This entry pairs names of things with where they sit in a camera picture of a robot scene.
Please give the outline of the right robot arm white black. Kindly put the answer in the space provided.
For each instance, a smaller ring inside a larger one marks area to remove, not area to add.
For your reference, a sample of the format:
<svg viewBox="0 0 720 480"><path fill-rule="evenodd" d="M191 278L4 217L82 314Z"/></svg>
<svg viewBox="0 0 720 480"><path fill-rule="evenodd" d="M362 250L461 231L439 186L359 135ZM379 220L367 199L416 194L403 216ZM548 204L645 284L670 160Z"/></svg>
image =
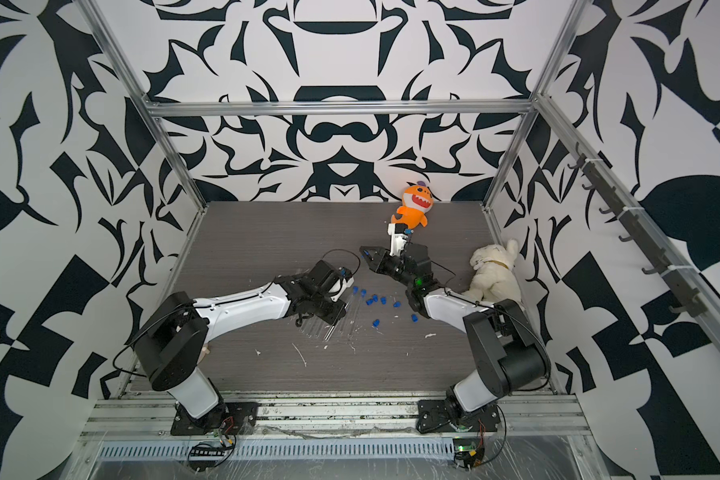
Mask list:
<svg viewBox="0 0 720 480"><path fill-rule="evenodd" d="M453 292L435 277L424 245L409 243L396 254L377 246L362 246L359 252L371 271L405 286L416 313L466 334L475 370L447 390L445 409L452 419L549 377L545 347L517 302L488 304Z"/></svg>

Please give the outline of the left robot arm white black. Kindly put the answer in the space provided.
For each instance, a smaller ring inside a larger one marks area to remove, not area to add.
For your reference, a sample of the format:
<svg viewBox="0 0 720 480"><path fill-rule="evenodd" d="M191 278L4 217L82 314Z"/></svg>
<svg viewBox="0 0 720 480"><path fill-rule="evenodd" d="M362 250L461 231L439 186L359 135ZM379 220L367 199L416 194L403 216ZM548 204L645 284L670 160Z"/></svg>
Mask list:
<svg viewBox="0 0 720 480"><path fill-rule="evenodd" d="M221 297L169 295L129 346L151 388L169 393L180 411L198 421L224 407L218 389L199 368L202 348L245 327L296 316L335 325L346 314L354 273L325 260L295 275Z"/></svg>

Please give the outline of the orange shark plush toy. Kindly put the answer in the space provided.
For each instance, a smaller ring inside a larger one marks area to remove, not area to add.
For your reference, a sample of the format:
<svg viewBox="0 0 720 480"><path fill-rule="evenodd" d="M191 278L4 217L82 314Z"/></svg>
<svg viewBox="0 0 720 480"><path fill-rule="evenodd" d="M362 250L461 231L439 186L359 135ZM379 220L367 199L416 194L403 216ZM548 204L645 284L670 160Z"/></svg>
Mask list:
<svg viewBox="0 0 720 480"><path fill-rule="evenodd" d="M404 225L407 230L426 227L426 214L434 206L435 200L431 190L424 182L417 182L406 188L402 195L402 204L392 215L391 224Z"/></svg>

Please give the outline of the white dog plush toy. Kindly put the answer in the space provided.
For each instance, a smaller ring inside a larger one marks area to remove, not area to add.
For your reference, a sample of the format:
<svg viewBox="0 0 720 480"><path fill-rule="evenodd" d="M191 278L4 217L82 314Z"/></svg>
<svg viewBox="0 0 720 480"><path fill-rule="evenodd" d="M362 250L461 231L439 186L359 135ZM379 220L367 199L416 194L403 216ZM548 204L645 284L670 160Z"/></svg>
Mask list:
<svg viewBox="0 0 720 480"><path fill-rule="evenodd" d="M521 291L514 275L518 252L516 239L510 239L506 245L493 244L475 250L470 258L474 275L469 289L461 295L481 303L497 303L507 299L520 303Z"/></svg>

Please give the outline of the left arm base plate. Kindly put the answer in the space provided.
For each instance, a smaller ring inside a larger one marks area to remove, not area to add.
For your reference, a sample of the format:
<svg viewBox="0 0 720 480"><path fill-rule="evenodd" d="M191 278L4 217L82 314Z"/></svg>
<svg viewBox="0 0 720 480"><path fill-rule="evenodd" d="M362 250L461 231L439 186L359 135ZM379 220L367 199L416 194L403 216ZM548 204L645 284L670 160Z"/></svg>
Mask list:
<svg viewBox="0 0 720 480"><path fill-rule="evenodd" d="M243 434L255 427L259 406L257 402L227 402L217 405L199 418L194 418L184 406L176 404L170 434L178 437L213 432L224 435Z"/></svg>

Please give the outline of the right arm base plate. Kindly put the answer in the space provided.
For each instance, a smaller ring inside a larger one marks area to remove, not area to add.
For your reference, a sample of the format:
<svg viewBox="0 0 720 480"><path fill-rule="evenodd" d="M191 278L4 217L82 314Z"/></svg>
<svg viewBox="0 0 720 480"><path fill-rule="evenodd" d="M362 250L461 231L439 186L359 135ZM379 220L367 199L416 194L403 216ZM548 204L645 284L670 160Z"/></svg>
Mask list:
<svg viewBox="0 0 720 480"><path fill-rule="evenodd" d="M420 400L415 428L420 434L496 432L500 424L497 405L465 412L455 400Z"/></svg>

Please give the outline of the black wall hook rail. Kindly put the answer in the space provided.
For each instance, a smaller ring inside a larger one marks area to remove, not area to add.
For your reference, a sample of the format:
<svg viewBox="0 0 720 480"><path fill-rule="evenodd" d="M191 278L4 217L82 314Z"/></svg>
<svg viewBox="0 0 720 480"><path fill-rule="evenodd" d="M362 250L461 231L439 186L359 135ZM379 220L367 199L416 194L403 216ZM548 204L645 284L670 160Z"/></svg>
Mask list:
<svg viewBox="0 0 720 480"><path fill-rule="evenodd" d="M575 148L575 152L577 159L569 168L580 171L587 179L584 189L597 193L605 202L599 212L622 226L626 234L619 240L634 243L649 262L641 269L642 273L657 275L667 285L675 297L669 310L674 314L686 313L693 318L707 313L709 307L692 279L692 267L673 250L668 238L660 232L645 208L638 205L604 160L588 157L579 147Z"/></svg>

